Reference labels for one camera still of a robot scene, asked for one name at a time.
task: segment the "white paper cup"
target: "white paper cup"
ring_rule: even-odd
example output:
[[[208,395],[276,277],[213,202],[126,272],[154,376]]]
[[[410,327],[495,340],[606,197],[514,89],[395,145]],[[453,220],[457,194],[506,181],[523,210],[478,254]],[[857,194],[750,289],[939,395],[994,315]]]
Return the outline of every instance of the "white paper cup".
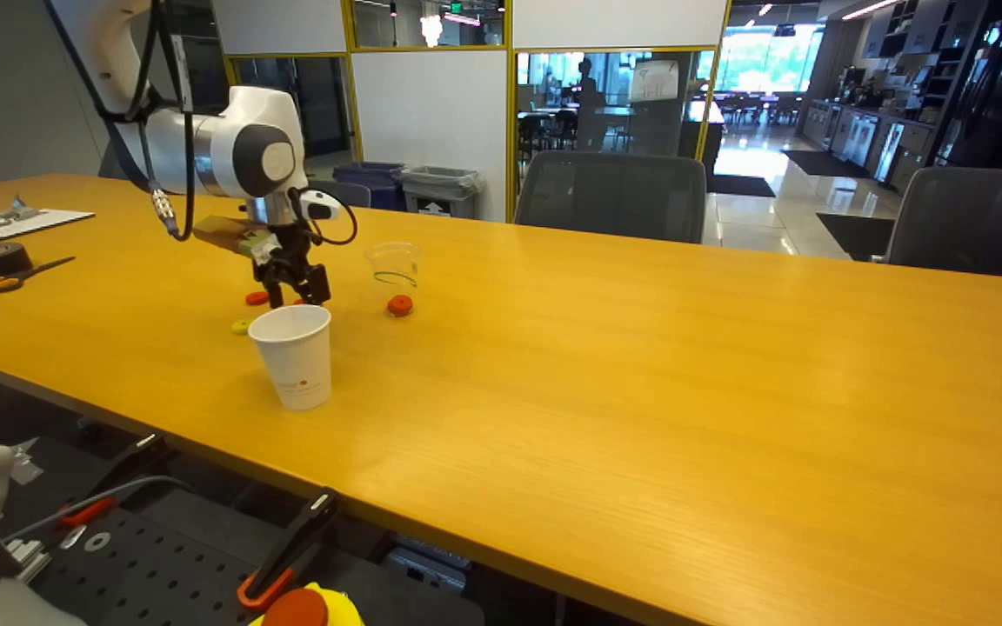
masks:
[[[322,307],[277,307],[248,327],[264,372],[290,410],[308,410],[329,395],[329,313]]]

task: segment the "wooden table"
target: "wooden table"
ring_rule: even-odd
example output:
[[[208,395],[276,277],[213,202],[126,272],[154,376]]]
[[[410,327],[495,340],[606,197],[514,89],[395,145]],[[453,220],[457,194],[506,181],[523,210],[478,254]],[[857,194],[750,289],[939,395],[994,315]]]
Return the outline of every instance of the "wooden table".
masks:
[[[334,400],[285,415],[242,256],[118,181],[15,192],[98,216],[25,238],[75,260],[0,297],[0,376],[649,624],[1002,624],[1002,277],[365,212],[315,249]]]

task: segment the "yellow object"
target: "yellow object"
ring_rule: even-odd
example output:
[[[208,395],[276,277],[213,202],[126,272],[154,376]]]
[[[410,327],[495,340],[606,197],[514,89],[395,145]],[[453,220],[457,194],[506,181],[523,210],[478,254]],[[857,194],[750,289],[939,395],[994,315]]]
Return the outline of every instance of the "yellow object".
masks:
[[[15,194],[93,220],[25,238],[75,265],[0,298],[0,379],[635,624],[1002,624],[1002,277],[362,210],[429,307],[315,246],[334,392],[297,418],[227,335],[248,256],[122,181]]]
[[[357,604],[334,587],[305,584],[305,592],[319,593],[328,604],[328,626],[365,626]]]

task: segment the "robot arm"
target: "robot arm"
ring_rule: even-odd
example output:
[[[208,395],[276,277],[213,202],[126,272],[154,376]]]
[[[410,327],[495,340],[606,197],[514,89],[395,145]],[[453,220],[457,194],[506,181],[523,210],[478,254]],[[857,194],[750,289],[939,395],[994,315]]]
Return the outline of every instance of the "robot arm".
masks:
[[[255,226],[277,238],[276,249],[255,256],[259,282],[277,307],[290,282],[304,298],[329,297],[322,268],[305,265],[312,210],[342,210],[329,194],[308,192],[304,170],[304,130],[290,95],[268,88],[230,88],[219,114],[196,114],[190,95],[179,85],[179,104],[165,104],[145,85],[151,56],[159,46],[173,65],[165,23],[165,0],[47,0],[52,21],[85,73],[85,85],[107,121],[126,175],[151,192],[165,226],[190,234],[196,192],[242,197]],[[138,56],[132,21],[151,12],[151,39]],[[188,221],[168,194],[188,194]]]

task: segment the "white wall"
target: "white wall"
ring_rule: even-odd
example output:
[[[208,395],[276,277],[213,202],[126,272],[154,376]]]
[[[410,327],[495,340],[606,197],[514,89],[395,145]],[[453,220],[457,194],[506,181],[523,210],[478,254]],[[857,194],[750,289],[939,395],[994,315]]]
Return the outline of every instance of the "white wall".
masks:
[[[44,5],[0,0],[0,181],[98,175],[107,136]]]
[[[342,0],[217,0],[227,56],[346,51]]]
[[[519,0],[514,50],[715,46],[722,0]]]
[[[478,170],[482,177],[480,216],[506,220],[506,64],[500,50],[355,56],[365,160]]]

